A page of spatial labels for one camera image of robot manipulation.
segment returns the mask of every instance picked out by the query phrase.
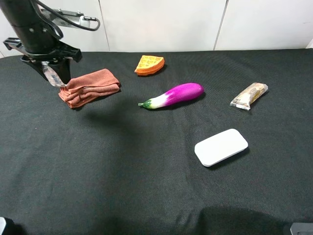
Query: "black fabric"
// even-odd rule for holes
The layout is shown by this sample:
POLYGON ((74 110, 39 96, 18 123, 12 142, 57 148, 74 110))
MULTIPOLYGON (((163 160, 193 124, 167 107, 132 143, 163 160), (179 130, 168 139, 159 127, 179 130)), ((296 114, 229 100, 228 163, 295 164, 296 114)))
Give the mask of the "black fabric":
POLYGON ((313 50, 84 53, 121 92, 71 110, 19 57, 0 60, 0 216, 30 235, 282 234, 313 222, 313 50), (197 82, 205 95, 155 111, 137 103, 197 82), (251 110, 229 106, 253 82, 251 110), (196 143, 237 129, 249 148, 206 168, 196 143))

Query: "brown towel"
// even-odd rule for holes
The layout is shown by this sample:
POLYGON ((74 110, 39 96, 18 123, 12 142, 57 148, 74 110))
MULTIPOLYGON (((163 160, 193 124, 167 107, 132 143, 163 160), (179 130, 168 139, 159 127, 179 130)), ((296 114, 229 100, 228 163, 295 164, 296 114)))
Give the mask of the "brown towel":
POLYGON ((71 79, 66 87, 61 87, 59 96, 73 109, 118 91, 119 81, 104 69, 71 79))

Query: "waffle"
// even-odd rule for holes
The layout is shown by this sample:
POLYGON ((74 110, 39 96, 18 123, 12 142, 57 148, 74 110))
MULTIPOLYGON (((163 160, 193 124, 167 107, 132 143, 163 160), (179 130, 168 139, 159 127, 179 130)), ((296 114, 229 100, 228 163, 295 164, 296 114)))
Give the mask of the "waffle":
POLYGON ((150 55, 143 55, 135 72, 142 75, 149 75, 159 71, 164 66, 164 58, 150 55))

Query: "plastic wrapper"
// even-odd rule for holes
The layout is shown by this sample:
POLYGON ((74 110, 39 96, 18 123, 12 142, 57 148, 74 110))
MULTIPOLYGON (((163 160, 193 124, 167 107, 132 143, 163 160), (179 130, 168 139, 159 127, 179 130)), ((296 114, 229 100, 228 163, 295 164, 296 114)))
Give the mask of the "plastic wrapper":
POLYGON ((261 95, 268 90, 268 86, 262 83, 252 83, 239 95, 237 95, 230 103, 231 106, 235 106, 240 109, 250 110, 250 104, 256 101, 261 95))

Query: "black cable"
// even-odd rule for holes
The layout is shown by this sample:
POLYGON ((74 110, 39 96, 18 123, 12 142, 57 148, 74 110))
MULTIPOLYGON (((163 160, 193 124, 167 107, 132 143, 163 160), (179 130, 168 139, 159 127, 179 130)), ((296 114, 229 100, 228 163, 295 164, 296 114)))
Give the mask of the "black cable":
POLYGON ((53 37, 55 37, 56 39, 60 40, 63 38, 63 32, 61 31, 61 29, 52 21, 48 20, 39 10, 38 6, 35 4, 35 2, 33 0, 30 1, 31 4, 33 5, 37 15, 45 22, 47 23, 50 27, 52 27, 57 33, 52 32, 51 30, 47 29, 48 31, 50 31, 50 33, 52 34, 53 37))
POLYGON ((44 9, 46 9, 48 12, 52 13, 53 15, 59 17, 61 20, 77 27, 77 28, 81 28, 84 30, 88 30, 88 31, 97 31, 98 28, 100 27, 100 21, 95 18, 95 21, 98 22, 98 26, 96 28, 89 28, 89 27, 85 27, 85 26, 81 26, 79 24, 73 23, 72 21, 68 20, 67 18, 63 17, 61 14, 59 14, 58 12, 54 11, 53 9, 51 9, 50 7, 48 7, 47 5, 44 5, 41 1, 39 0, 34 0, 39 6, 43 7, 44 9))

